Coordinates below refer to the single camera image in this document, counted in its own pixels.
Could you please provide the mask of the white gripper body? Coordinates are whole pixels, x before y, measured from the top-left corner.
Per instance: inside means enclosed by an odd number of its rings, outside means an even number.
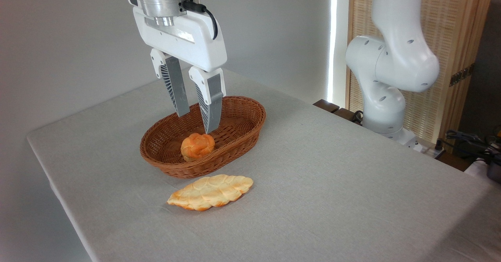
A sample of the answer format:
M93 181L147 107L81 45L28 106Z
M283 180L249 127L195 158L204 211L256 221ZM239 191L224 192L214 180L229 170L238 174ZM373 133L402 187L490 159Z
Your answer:
M148 46L206 72L227 62L217 21L186 9L199 0L128 0L140 36Z

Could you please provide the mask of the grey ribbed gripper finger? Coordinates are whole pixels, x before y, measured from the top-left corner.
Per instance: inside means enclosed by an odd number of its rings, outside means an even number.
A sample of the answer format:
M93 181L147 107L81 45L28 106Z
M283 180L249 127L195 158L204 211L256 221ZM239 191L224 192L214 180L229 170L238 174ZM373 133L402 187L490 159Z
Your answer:
M179 59L155 48L151 50L150 57L156 76L163 79L177 115L188 114L190 109Z
M215 71L206 72L192 66L189 69L189 76L196 85L205 133L209 134L220 126L222 99L227 95L223 69L218 68Z

